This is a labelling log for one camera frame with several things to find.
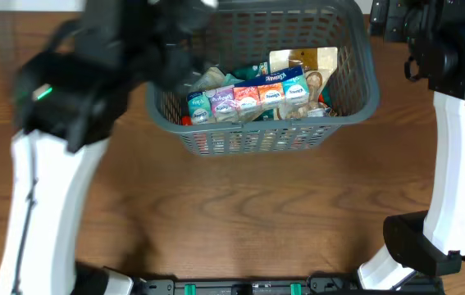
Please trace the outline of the brown dried food pouch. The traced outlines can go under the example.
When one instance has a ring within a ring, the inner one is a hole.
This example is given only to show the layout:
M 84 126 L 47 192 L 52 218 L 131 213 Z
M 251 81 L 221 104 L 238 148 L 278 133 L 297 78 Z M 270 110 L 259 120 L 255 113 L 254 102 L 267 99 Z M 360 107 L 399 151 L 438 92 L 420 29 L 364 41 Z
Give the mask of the brown dried food pouch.
M 338 67 L 338 48 L 298 48 L 272 51 L 271 72 L 300 66 L 303 77 L 284 82 L 286 102 L 274 110 L 275 120 L 333 117 L 327 82 Z

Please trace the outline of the beige snack pouch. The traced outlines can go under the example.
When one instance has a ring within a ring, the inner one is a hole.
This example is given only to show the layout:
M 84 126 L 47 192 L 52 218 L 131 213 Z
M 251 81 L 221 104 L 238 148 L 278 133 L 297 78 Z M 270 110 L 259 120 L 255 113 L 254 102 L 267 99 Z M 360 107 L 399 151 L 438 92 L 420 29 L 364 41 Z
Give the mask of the beige snack pouch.
M 225 75 L 217 68 L 210 67 L 189 88 L 190 92 L 217 89 L 224 83 Z

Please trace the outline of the colourful tissue multipack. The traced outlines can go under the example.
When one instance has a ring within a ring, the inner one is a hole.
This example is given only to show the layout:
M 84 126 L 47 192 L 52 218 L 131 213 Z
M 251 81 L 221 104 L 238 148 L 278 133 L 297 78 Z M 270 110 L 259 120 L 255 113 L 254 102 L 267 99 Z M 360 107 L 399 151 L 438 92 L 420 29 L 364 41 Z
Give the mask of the colourful tissue multipack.
M 301 66 L 260 75 L 237 84 L 190 93 L 187 107 L 191 123 L 244 123 L 263 111 L 297 107 L 308 102 L 309 88 Z

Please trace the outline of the mint green small packet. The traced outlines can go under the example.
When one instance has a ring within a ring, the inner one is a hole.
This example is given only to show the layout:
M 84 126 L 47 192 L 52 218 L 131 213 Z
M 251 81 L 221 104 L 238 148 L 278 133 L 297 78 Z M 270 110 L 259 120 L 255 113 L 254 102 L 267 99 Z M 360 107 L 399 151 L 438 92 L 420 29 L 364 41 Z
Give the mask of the mint green small packet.
M 231 73 L 227 74 L 221 84 L 222 87 L 231 86 L 243 82 L 242 79 L 237 79 Z

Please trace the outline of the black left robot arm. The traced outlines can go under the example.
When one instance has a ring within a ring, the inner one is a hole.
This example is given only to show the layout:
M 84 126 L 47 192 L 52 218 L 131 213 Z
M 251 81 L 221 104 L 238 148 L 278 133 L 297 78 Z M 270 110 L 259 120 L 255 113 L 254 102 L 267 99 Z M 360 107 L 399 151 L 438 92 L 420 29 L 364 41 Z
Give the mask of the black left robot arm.
M 132 277 L 80 264 L 84 203 L 130 93 L 174 89 L 215 1 L 88 1 L 16 73 L 13 190 L 0 294 L 135 294 Z

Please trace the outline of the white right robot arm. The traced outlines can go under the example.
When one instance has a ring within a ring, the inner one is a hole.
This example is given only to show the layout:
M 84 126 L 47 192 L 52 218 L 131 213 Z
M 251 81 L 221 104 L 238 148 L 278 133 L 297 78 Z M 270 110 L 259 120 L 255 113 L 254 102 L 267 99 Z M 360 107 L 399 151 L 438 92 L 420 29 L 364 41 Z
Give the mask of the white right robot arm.
M 429 209 L 386 218 L 384 246 L 358 268 L 358 285 L 434 293 L 427 280 L 465 262 L 465 0 L 375 1 L 370 32 L 408 45 L 405 77 L 426 79 L 434 94 L 437 151 Z

